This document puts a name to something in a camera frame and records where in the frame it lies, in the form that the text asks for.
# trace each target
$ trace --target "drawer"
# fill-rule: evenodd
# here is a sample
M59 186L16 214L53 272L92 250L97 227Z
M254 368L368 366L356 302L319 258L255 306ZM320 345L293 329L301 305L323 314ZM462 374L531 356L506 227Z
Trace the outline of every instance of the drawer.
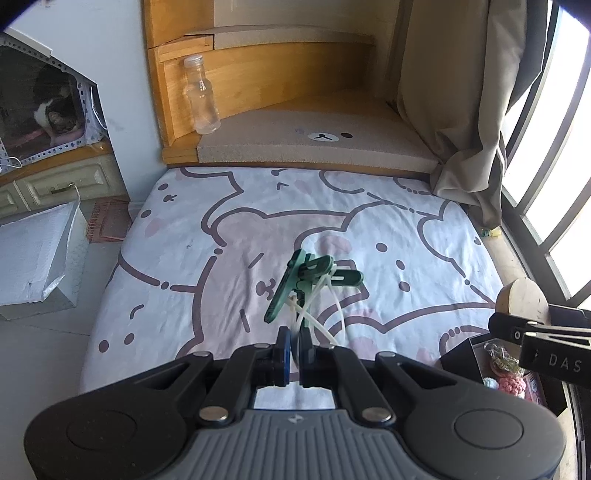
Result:
M0 187L0 217L28 210L29 208L14 182Z
M127 193L112 154L51 168L16 181L31 209L74 200L76 190L67 188L71 183L78 187L82 200Z

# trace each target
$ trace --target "drawer handle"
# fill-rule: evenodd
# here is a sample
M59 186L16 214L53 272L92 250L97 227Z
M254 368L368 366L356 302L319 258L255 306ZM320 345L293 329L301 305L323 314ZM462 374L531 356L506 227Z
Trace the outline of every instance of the drawer handle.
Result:
M51 193L52 195L54 193L61 193L61 192L67 192L68 190L70 190L72 187L74 186L74 183L70 183L68 184L68 186L63 187L62 189L50 189L49 193Z

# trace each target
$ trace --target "beige curtain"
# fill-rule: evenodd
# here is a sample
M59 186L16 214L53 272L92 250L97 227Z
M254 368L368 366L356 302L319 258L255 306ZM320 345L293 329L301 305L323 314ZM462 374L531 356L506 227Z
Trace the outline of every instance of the beige curtain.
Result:
M501 223L501 125L541 71L546 21L545 0L413 1L398 110L441 159L433 193L479 206L490 228Z

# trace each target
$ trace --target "bedsheet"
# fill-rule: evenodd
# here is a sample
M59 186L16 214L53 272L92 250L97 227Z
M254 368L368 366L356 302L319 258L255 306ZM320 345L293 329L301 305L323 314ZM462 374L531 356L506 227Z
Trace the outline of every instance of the bedsheet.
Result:
M345 332L326 289L311 309L360 358L390 350L435 364L486 332L502 287L462 208L422 181L294 168L169 170L123 242L81 390L193 351L227 358L241 345L274 343L294 313L284 306L272 324L262 318L297 248L364 273L359 288L336 289ZM260 390L256 406L330 408L332 398L293 382Z

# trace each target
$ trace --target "screw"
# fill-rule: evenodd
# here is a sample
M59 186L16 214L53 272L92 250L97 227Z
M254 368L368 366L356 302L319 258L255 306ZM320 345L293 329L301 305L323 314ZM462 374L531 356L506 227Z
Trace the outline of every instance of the screw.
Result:
M370 407L361 412L361 416L371 423L383 423L392 418L389 410L382 407Z
M199 416L206 421L224 421L228 417L228 411L224 407L204 407L199 410Z

